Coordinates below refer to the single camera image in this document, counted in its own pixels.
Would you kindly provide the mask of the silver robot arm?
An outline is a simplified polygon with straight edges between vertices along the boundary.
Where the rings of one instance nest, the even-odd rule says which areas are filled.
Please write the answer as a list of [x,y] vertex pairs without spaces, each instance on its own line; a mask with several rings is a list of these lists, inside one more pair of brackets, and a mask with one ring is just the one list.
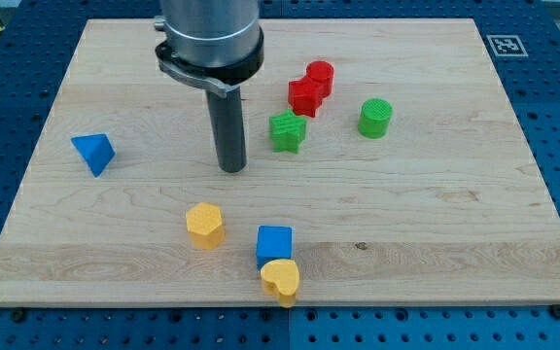
[[225,98],[262,66],[257,0],[161,0],[160,9],[158,67],[174,80]]

